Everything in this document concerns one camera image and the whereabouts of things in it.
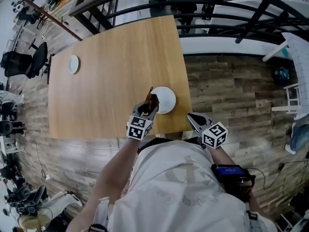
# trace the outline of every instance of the wooden table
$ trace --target wooden table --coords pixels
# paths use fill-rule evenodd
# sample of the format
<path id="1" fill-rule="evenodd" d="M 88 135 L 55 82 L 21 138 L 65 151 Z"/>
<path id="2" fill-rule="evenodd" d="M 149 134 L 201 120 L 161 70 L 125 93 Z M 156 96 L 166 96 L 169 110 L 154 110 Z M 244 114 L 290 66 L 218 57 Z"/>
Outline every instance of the wooden table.
<path id="1" fill-rule="evenodd" d="M 81 62 L 76 74 L 68 70 L 72 55 Z M 156 115 L 151 133 L 190 130 L 189 85 L 171 15 L 116 27 L 55 55 L 48 91 L 50 136 L 124 137 L 133 106 L 145 100 L 151 86 L 167 86 L 177 98 L 172 112 Z"/>

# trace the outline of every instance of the cable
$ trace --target cable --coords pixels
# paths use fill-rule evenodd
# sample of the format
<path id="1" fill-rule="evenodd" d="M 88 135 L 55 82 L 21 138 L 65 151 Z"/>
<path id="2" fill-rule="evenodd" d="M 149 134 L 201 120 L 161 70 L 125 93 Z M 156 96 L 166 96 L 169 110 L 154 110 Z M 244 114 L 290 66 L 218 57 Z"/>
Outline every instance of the cable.
<path id="1" fill-rule="evenodd" d="M 27 81 L 28 81 L 28 78 L 25 80 L 23 87 L 22 87 L 21 90 L 18 92 L 19 95 L 21 95 L 21 93 L 23 92 L 23 89 L 24 89 L 24 87 L 25 87 Z"/>
<path id="2" fill-rule="evenodd" d="M 247 168 L 247 169 L 255 169 L 255 170 L 261 172 L 261 174 L 262 174 L 263 177 L 264 177 L 263 189 L 264 189 L 264 190 L 267 190 L 267 189 L 271 188 L 272 185 L 275 183 L 275 181 L 278 179 L 278 176 L 279 176 L 280 172 L 282 171 L 282 169 L 284 168 L 284 166 L 285 166 L 286 164 L 288 164 L 288 163 L 296 163 L 296 162 L 307 162 L 307 164 L 306 164 L 306 168 L 307 168 L 308 161 L 309 161 L 309 160 L 300 160 L 300 161 L 297 160 L 297 161 L 281 162 L 281 163 L 279 164 L 278 174 L 277 174 L 276 178 L 274 179 L 274 181 L 273 181 L 267 188 L 265 187 L 266 176 L 265 176 L 265 174 L 263 173 L 263 171 L 259 170 L 258 168 Z"/>
<path id="3" fill-rule="evenodd" d="M 34 140 L 34 142 L 35 142 L 35 146 L 36 146 L 36 150 L 37 150 L 37 156 L 38 156 L 38 158 L 37 158 L 37 159 L 35 159 L 35 160 L 33 160 L 33 161 L 32 161 L 31 166 L 33 165 L 34 161 L 39 160 L 40 165 L 41 165 L 41 174 L 42 174 L 42 177 L 45 179 L 47 175 L 46 175 L 46 173 L 45 173 L 45 171 L 44 171 L 44 168 L 43 168 L 43 165 L 42 165 L 42 162 L 41 162 L 40 156 L 39 156 L 39 150 L 38 150 L 38 144 L 37 144 L 37 141 L 36 141 L 33 137 L 30 137 L 30 138 L 32 138 L 32 139 Z M 49 168 L 48 168 L 48 166 L 47 166 L 46 162 L 45 162 L 45 161 L 43 161 L 43 162 L 44 162 L 44 163 L 45 163 L 45 165 L 46 165 L 46 168 L 47 168 L 47 170 L 48 170 L 48 172 L 49 172 L 49 177 L 50 177 L 50 171 L 49 171 Z"/>
<path id="4" fill-rule="evenodd" d="M 66 196 L 66 195 L 67 195 L 67 194 L 65 193 L 65 194 L 61 195 L 60 197 L 58 197 L 58 198 L 52 199 L 52 200 L 50 200 L 50 201 L 48 201 L 48 202 L 42 204 L 42 205 L 40 206 L 40 208 L 45 208 L 44 206 L 45 206 L 46 204 L 48 204 L 48 203 L 50 203 L 50 202 L 53 202 L 53 201 L 55 201 L 55 200 L 57 200 L 57 199 L 60 199 L 60 198 L 62 198 L 63 196 Z"/>
<path id="5" fill-rule="evenodd" d="M 278 174 L 277 174 L 276 178 L 275 178 L 275 179 L 274 179 L 274 181 L 270 184 L 270 186 L 269 186 L 269 187 L 267 187 L 267 188 L 265 188 L 266 176 L 264 175 L 264 173 L 263 173 L 261 170 L 259 170 L 258 168 L 247 168 L 247 169 L 255 169 L 255 170 L 257 170 L 257 171 L 259 171 L 259 172 L 261 172 L 261 173 L 262 173 L 262 175 L 263 175 L 263 177 L 264 177 L 264 183 L 263 183 L 263 189 L 264 189 L 264 190 L 267 190 L 267 189 L 271 188 L 271 187 L 272 187 L 272 185 L 273 185 L 273 184 L 275 183 L 275 181 L 277 180 L 277 178 L 278 178 L 279 174 L 280 174 L 280 172 L 278 172 Z"/>
<path id="6" fill-rule="evenodd" d="M 54 214 L 53 214 L 53 212 L 52 212 L 52 210 L 50 208 L 48 208 L 48 207 L 41 207 L 41 209 L 48 209 L 50 211 L 50 213 L 52 214 L 52 219 L 51 220 L 53 220 Z"/>
<path id="7" fill-rule="evenodd" d="M 34 163 L 36 160 L 38 160 L 38 158 L 32 161 L 32 163 L 31 163 L 31 165 L 30 165 L 31 167 L 32 167 L 33 163 Z M 50 170 L 49 170 L 49 168 L 48 168 L 48 165 L 46 164 L 46 162 L 45 162 L 44 160 L 41 159 L 41 161 L 45 164 L 45 166 L 46 166 L 46 168 L 47 168 L 47 170 L 48 170 L 48 174 L 49 174 L 49 176 L 50 176 Z"/>
<path id="8" fill-rule="evenodd" d="M 33 137 L 30 137 L 30 138 L 32 138 L 33 141 L 35 142 L 35 146 L 36 146 L 36 149 L 37 149 L 38 160 L 39 160 L 39 162 L 40 162 L 41 168 L 43 169 L 43 166 L 42 166 L 42 163 L 41 163 L 41 160 L 40 160 L 40 156 L 39 156 L 37 141 L 36 141 Z"/>

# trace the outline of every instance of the white t-shirt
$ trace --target white t-shirt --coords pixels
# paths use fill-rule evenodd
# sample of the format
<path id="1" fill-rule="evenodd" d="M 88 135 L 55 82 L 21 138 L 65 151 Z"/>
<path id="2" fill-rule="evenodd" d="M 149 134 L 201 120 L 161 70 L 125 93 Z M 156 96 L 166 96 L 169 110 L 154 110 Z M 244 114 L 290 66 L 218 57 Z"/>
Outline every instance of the white t-shirt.
<path id="1" fill-rule="evenodd" d="M 261 229 L 250 229 L 245 203 L 225 193 L 211 165 L 209 151 L 187 142 L 146 148 L 126 196 L 110 207 L 108 198 L 101 199 L 94 223 L 109 232 L 276 232 L 274 223 L 259 214 Z"/>

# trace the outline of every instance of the white wall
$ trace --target white wall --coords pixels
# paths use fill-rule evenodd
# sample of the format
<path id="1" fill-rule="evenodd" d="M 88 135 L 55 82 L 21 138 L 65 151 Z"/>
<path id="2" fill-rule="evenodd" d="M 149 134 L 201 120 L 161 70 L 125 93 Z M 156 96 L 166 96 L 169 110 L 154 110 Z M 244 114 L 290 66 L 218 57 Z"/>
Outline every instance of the white wall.
<path id="1" fill-rule="evenodd" d="M 282 1 L 290 5 L 294 9 L 296 9 L 303 16 L 309 18 L 309 3 L 308 2 L 295 1 L 295 0 L 282 0 Z M 230 3 L 243 4 L 243 5 L 247 5 L 247 6 L 254 7 L 254 8 L 258 8 L 261 2 L 262 2 L 261 0 L 230 1 Z M 270 5 L 266 9 L 266 11 L 273 13 L 275 15 L 280 15 L 283 10 L 273 5 Z M 239 9 L 239 8 L 234 8 L 234 7 L 229 7 L 229 6 L 223 6 L 223 5 L 215 5 L 213 12 L 214 14 L 237 15 L 237 16 L 242 16 L 246 18 L 251 18 L 254 14 L 254 11 L 249 11 L 249 10 L 244 10 L 244 9 Z M 260 18 L 260 20 L 268 20 L 268 19 L 272 19 L 272 17 L 267 16 L 267 15 L 262 15 Z M 239 21 L 239 20 L 232 20 L 232 19 L 223 19 L 223 18 L 212 18 L 211 19 L 211 24 L 216 24 L 216 25 L 235 26 L 235 25 L 243 24 L 243 23 L 245 22 Z"/>
<path id="2" fill-rule="evenodd" d="M 226 37 L 192 37 L 180 38 L 183 54 L 196 53 L 232 53 L 232 54 L 255 54 L 264 55 L 274 50 L 278 45 L 254 40 L 242 40 L 239 44 L 235 43 L 236 38 Z M 288 57 L 277 53 L 275 56 L 280 58 L 292 59 L 290 50 L 287 48 Z"/>
<path id="3" fill-rule="evenodd" d="M 16 13 L 13 12 L 12 2 L 19 0 L 1 0 L 0 1 L 0 59 L 3 52 L 6 51 L 6 45 L 15 32 L 12 30 Z M 0 83 L 6 85 L 7 78 L 4 76 L 4 69 L 0 68 Z"/>
<path id="4" fill-rule="evenodd" d="M 12 232 L 12 228 L 15 226 L 15 219 L 10 216 L 7 217 L 3 214 L 2 209 L 6 208 L 4 203 L 4 196 L 7 195 L 6 187 L 2 181 L 0 181 L 0 231 Z"/>
<path id="5" fill-rule="evenodd" d="M 132 8 L 138 5 L 147 4 L 149 0 L 118 0 L 117 11 Z M 120 25 L 130 21 L 136 21 L 140 19 L 149 18 L 150 9 L 144 9 L 139 11 L 122 14 L 116 17 L 115 25 Z"/>

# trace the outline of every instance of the wrist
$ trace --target wrist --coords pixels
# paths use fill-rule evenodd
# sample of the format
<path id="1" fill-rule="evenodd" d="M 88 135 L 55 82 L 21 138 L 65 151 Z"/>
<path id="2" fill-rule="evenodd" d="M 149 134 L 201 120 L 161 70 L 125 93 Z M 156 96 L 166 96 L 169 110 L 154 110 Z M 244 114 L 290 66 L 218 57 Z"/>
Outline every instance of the wrist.
<path id="1" fill-rule="evenodd" d="M 211 147 L 207 147 L 208 151 L 212 154 L 212 153 L 215 153 L 215 152 L 218 152 L 219 148 L 217 149 L 214 149 L 214 148 L 211 148 Z"/>
<path id="2" fill-rule="evenodd" d="M 137 140 L 137 139 L 134 139 L 134 138 L 129 138 L 128 139 L 128 143 L 132 144 L 134 146 L 140 146 L 141 140 Z"/>

